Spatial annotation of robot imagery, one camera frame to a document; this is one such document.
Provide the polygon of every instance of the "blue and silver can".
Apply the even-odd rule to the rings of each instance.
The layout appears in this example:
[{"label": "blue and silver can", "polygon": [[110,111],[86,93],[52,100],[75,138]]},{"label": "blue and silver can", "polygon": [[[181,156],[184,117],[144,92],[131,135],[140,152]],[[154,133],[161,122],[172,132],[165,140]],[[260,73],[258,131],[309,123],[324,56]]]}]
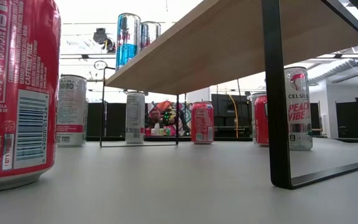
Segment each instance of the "blue and silver can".
[{"label": "blue and silver can", "polygon": [[130,59],[140,52],[140,17],[123,13],[117,23],[116,70],[119,70]]},{"label": "blue and silver can", "polygon": [[142,50],[149,46],[161,35],[161,24],[158,22],[143,22],[142,23]]}]

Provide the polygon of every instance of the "ceiling pipe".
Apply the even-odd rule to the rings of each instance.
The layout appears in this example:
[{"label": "ceiling pipe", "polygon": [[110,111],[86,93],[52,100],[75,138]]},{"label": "ceiling pipe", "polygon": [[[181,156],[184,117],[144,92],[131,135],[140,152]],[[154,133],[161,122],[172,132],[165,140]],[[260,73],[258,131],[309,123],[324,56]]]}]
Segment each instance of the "ceiling pipe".
[{"label": "ceiling pipe", "polygon": [[326,65],[320,65],[308,71],[310,77],[312,76],[314,70],[316,71],[318,71],[319,69],[323,70],[323,72],[320,75],[315,76],[313,78],[309,78],[309,82],[318,83],[322,80],[325,80],[328,77],[331,77],[341,72],[345,72],[354,67],[358,67],[358,61],[356,62],[354,59],[351,58],[338,60],[337,62],[331,62],[330,64],[326,64]]},{"label": "ceiling pipe", "polygon": [[355,78],[355,77],[358,77],[358,72],[355,73],[355,74],[352,74],[352,75],[348,75],[346,77],[338,78],[337,80],[333,80],[333,81],[331,81],[331,83],[333,83],[333,84],[341,83],[341,82],[344,82],[346,80],[350,80],[350,79]]}]

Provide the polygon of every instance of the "colorful poster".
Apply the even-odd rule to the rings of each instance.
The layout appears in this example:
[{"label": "colorful poster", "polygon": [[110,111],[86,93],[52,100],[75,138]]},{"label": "colorful poster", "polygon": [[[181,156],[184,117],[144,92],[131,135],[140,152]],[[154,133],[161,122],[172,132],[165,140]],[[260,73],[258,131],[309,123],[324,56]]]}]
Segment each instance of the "colorful poster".
[{"label": "colorful poster", "polygon": [[[192,103],[179,103],[179,135],[189,136],[191,133],[191,108]],[[148,117],[145,127],[149,128],[155,136],[176,135],[176,108],[177,104],[171,101],[160,103],[151,102],[147,104]]]}]

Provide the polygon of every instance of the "celsius logo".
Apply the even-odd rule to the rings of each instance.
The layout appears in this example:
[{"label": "celsius logo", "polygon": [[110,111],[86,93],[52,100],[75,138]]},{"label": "celsius logo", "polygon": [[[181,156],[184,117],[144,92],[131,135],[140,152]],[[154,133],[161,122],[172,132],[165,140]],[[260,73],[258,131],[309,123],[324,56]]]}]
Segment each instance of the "celsius logo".
[{"label": "celsius logo", "polygon": [[296,91],[301,91],[306,89],[306,80],[305,74],[296,74],[291,77],[291,87]]}]

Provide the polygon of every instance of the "white table surface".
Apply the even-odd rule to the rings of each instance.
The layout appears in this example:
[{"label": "white table surface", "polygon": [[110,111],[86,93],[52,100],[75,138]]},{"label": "white table surface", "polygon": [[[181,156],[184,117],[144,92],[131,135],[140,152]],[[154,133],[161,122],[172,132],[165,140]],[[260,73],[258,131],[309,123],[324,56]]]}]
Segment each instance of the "white table surface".
[{"label": "white table surface", "polygon": [[[358,143],[315,139],[293,152],[295,175],[358,162]],[[39,182],[0,192],[9,224],[355,224],[358,172],[285,190],[270,183],[267,148],[251,142],[57,149]]]}]

